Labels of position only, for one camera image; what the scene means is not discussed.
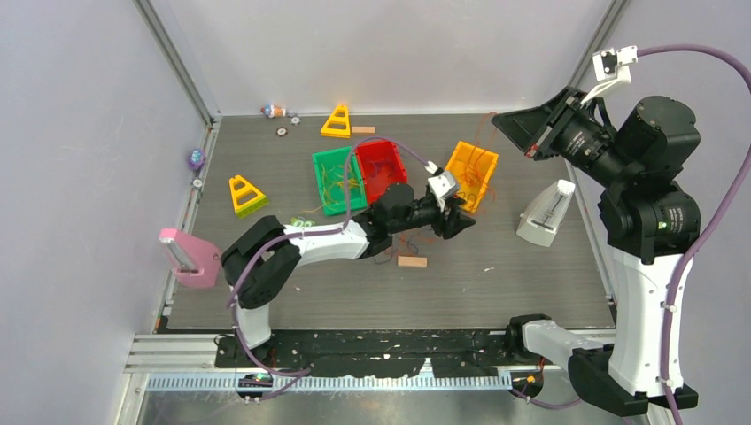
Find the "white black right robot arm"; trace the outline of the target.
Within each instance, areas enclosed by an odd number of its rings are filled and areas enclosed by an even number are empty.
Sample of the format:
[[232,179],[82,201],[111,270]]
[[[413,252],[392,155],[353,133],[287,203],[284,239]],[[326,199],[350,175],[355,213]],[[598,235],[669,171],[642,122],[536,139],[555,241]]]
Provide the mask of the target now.
[[637,102],[614,127],[602,98],[567,87],[541,106],[506,112],[493,125],[528,158],[559,156],[603,191],[598,208],[620,283],[616,338],[602,344],[557,325],[549,316],[516,316],[506,352],[517,363],[534,357],[565,370],[578,397],[619,417],[652,405],[694,408],[684,383],[677,338],[662,338],[665,316],[679,316],[680,289],[690,271],[687,252],[698,239],[701,211],[677,184],[700,143],[693,111],[665,96]]

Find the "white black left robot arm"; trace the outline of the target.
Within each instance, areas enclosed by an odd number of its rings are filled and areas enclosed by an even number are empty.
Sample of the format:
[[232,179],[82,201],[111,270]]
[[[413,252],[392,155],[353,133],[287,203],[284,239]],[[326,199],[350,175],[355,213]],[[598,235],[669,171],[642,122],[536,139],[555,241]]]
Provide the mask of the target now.
[[417,198],[410,185],[394,183],[366,209],[340,223],[305,228],[283,225],[274,215],[259,219],[221,254],[239,357],[252,367],[270,359],[270,303],[296,269],[335,259],[372,258],[391,248],[394,235],[412,229],[429,227],[436,236],[451,239],[476,223],[463,212],[464,203],[431,190]]

